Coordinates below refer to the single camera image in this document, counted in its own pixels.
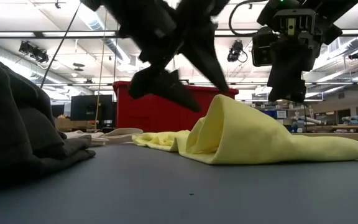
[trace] yellow cloth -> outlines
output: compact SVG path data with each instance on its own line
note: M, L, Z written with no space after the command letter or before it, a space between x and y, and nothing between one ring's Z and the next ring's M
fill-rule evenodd
M215 96L206 117L190 133L146 133L133 140L207 164L358 159L358 141L292 135L273 118L223 95Z

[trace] red bin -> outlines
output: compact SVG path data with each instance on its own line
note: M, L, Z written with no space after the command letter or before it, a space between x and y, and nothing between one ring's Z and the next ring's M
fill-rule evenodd
M199 113L192 112L176 103L155 95L133 100L128 94L130 82L113 83L117 96L116 128L140 128L145 132L191 130L204 117L209 104L217 94L234 99L236 89L220 92L212 87L186 86L201 106Z

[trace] workbench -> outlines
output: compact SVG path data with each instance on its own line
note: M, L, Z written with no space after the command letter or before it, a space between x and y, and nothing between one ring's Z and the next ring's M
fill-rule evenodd
M209 166L133 145L0 190L0 223L358 223L358 161Z

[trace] gray table surface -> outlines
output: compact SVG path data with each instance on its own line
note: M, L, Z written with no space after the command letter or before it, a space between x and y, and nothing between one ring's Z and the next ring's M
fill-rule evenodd
M0 223L358 223L358 161L209 166L132 145L0 190Z

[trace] ceiling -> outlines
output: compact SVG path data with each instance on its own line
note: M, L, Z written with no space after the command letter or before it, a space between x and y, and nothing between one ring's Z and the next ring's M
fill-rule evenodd
M171 6L176 6L179 0L167 1ZM78 0L59 1L61 9L55 7L55 0L0 0L0 31L49 31L60 30L66 31L72 16L75 13ZM229 15L239 0L230 1L224 8L222 13L214 20L219 24L220 29L227 29ZM252 9L249 6L241 6L233 17L233 27L235 29L258 29L260 25L256 23L259 13L264 7L264 3L253 4ZM106 21L106 28L109 30L117 29L117 22L114 18L106 13L103 7L96 12L100 21ZM351 9L345 16L336 22L341 28L358 28L358 5ZM89 30L90 28L77 16L70 30ZM218 60L221 63L222 70L225 73L228 82L266 82L269 77L270 67L254 67L252 65L251 55L248 46L245 51L248 53L249 59L246 63L227 62L227 54L229 48L236 39L240 39L244 46L250 43L250 38L216 38L215 49ZM9 51L18 56L22 54L18 51L21 39L0 39L0 48ZM60 43L55 39L34 39L30 41L32 44L47 50L49 55L53 55ZM118 39L118 46L131 57L136 58L140 54L139 48L131 41L131 39ZM57 75L75 83L83 83L87 78L92 78L95 83L99 82L99 75L102 74L101 83L112 83L117 80L129 81L134 71L126 69L117 69L114 55L103 42L98 39L79 39L77 42L73 39L64 41L59 50L56 60L52 65L51 71ZM338 62L331 62L330 66L325 67L319 72L325 72L329 75L338 71ZM73 63L82 63L86 65L83 72L77 72L77 76L73 77ZM182 79L189 79L191 82L207 82L191 63L181 55L177 55L168 65L170 68L179 68ZM46 65L35 66L37 70L42 71L42 67Z

